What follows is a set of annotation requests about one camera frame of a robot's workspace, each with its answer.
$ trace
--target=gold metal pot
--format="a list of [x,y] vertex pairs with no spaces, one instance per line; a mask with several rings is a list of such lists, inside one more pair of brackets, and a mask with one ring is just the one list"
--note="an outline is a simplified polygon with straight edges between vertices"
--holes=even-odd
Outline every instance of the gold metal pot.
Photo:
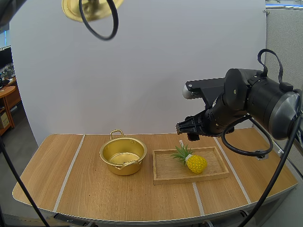
[[[122,137],[113,139],[114,132],[120,132]],[[121,130],[113,130],[109,138],[110,141],[100,149],[100,157],[106,162],[108,169],[122,176],[138,172],[147,152],[146,145],[138,139],[124,136]]]

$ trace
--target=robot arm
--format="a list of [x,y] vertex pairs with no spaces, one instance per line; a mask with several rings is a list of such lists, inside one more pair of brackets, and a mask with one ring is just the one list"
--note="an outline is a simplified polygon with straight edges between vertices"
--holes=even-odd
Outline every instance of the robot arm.
[[299,99],[292,85],[277,83],[260,70],[244,69],[230,69],[225,78],[188,81],[183,96],[205,102],[205,110],[176,125],[177,133],[187,133],[189,140],[198,140],[199,135],[220,137],[246,114],[275,139],[285,139],[297,117]]

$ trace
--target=black cable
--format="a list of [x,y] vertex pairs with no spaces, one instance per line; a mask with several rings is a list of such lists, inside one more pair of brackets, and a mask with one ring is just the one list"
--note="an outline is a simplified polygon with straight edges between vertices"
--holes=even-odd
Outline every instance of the black cable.
[[293,142],[294,142],[294,139],[295,139],[295,136],[297,134],[297,131],[299,129],[299,126],[300,126],[300,123],[301,123],[301,119],[302,119],[302,116],[301,116],[301,112],[302,112],[302,109],[300,109],[300,107],[302,107],[303,105],[303,97],[300,96],[299,97],[299,105],[298,105],[298,109],[297,109],[297,119],[295,120],[294,122],[294,126],[293,126],[293,129],[290,133],[290,136],[289,136],[289,139],[286,143],[286,146],[284,148],[284,152],[283,152],[283,155],[281,157],[281,160],[271,178],[271,180],[269,181],[266,189],[264,190],[263,194],[261,195],[259,201],[257,202],[257,204],[255,205],[255,207],[252,209],[252,211],[249,213],[249,215],[238,225],[238,227],[244,227],[249,221],[250,219],[256,214],[256,212],[259,210],[259,208],[262,206],[263,202],[265,201],[266,197],[268,196],[268,194],[270,193],[270,190],[273,188],[277,178],[279,177],[279,174],[287,160],[287,156],[290,152],[290,149],[293,145]]
[[[257,127],[258,129],[261,130],[261,132],[266,136],[266,138],[268,139],[269,141],[269,148],[267,150],[262,150],[262,151],[256,151],[256,152],[250,152],[250,151],[245,151],[245,150],[241,150],[241,149],[238,149],[238,148],[235,148],[234,146],[232,146],[231,144],[229,144],[226,140],[226,133],[234,126],[236,126],[237,124],[247,120],[247,119],[250,119]],[[233,152],[239,154],[239,155],[246,155],[246,156],[253,156],[253,157],[256,157],[256,156],[262,156],[262,155],[266,155],[268,154],[274,147],[274,144],[273,144],[273,141],[271,140],[271,137],[270,135],[268,134],[268,132],[266,130],[264,130],[255,120],[252,119],[252,116],[250,115],[246,115],[236,121],[234,121],[233,123],[231,123],[230,125],[227,126],[227,128],[222,132],[222,142],[223,144],[229,149],[229,150],[232,150]]]
[[282,66],[282,63],[281,63],[280,59],[278,58],[277,54],[275,52],[273,52],[272,50],[270,50],[270,49],[262,49],[258,53],[258,62],[261,65],[263,65],[263,73],[262,73],[261,76],[266,77],[267,73],[268,73],[268,69],[267,69],[266,65],[263,64],[262,61],[261,61],[261,56],[262,56],[262,54],[264,52],[268,52],[268,53],[271,53],[271,54],[275,55],[276,59],[278,60],[279,67],[280,67],[280,69],[279,69],[279,83],[282,83],[282,76],[283,76],[283,66]]
[[0,206],[0,226],[1,227],[6,227],[4,217],[3,217],[3,214],[2,214],[2,210],[1,210],[1,206]]
[[29,202],[32,204],[33,208],[35,209],[37,215],[39,216],[39,218],[42,220],[42,222],[45,224],[46,227],[50,227],[49,224],[47,223],[47,221],[45,220],[45,218],[43,217],[43,215],[41,214],[39,208],[37,207],[37,205],[35,204],[34,200],[32,199],[32,197],[30,196],[27,188],[25,187],[25,185],[23,184],[22,180],[20,179],[16,169],[14,168],[9,155],[7,154],[4,144],[2,141],[0,141],[0,149],[5,157],[6,162],[8,163],[8,166],[10,168],[10,170],[12,171],[13,175],[15,176],[17,182],[19,183],[22,191],[24,192],[24,194],[27,196],[27,199],[29,200]]
[[115,3],[113,2],[113,0],[107,0],[107,3],[110,7],[110,10],[111,10],[112,16],[113,16],[113,31],[112,31],[112,34],[110,34],[109,36],[102,36],[102,35],[98,34],[94,29],[92,29],[92,27],[89,25],[87,19],[85,18],[84,12],[83,12],[82,0],[79,0],[79,10],[80,10],[81,18],[82,18],[84,25],[95,37],[97,37],[98,39],[101,39],[101,40],[105,40],[105,41],[111,40],[112,38],[114,38],[115,35],[117,34],[118,27],[119,27],[118,11],[116,9]]

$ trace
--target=pineapple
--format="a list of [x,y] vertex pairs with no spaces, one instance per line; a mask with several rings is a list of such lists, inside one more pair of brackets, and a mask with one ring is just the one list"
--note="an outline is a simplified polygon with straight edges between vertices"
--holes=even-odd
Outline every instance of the pineapple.
[[188,150],[186,145],[181,148],[176,147],[178,153],[172,154],[173,158],[180,158],[180,161],[183,161],[183,164],[188,166],[188,168],[193,171],[195,174],[200,174],[207,167],[207,161],[205,158],[199,155],[192,155],[191,149]]

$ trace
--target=wooden table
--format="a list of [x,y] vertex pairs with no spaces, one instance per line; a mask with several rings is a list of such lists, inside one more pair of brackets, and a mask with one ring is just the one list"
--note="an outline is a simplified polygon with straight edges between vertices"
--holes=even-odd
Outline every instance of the wooden table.
[[15,105],[17,105],[19,102],[21,102],[21,96],[19,93],[19,88],[18,88],[16,77],[13,77],[12,81],[9,82],[7,85],[5,85],[3,88],[6,88],[8,86],[16,87],[16,90],[14,90],[9,96],[7,96],[8,108],[11,109]]
[[0,136],[2,136],[3,133],[5,133],[5,131],[7,129],[9,129],[9,127],[12,127],[12,128],[15,127],[15,124],[14,124],[14,121],[13,121],[13,118],[11,116],[10,109],[8,106],[8,101],[7,101],[7,97],[9,96],[9,94],[12,94],[15,90],[16,90],[15,86],[8,86],[8,87],[3,87],[0,89],[0,99],[3,98],[2,104],[4,106],[4,108],[0,109],[0,114],[3,111],[5,111],[8,116],[8,119],[9,119],[9,124],[5,128],[0,129]]
[[[62,214],[116,221],[147,223],[201,220],[255,205],[280,160],[275,152],[265,160],[241,156],[228,150],[221,139],[200,137],[188,142],[185,134],[132,135],[148,149],[139,172],[117,176],[108,171],[99,150],[108,135],[50,135],[30,160],[21,178],[38,207]],[[254,128],[235,130],[227,140],[241,149],[268,147]],[[216,146],[230,172],[224,179],[153,185],[152,150],[170,149],[183,140],[189,147]],[[297,184],[284,166],[270,192],[274,199]],[[20,186],[16,200],[29,204]]]

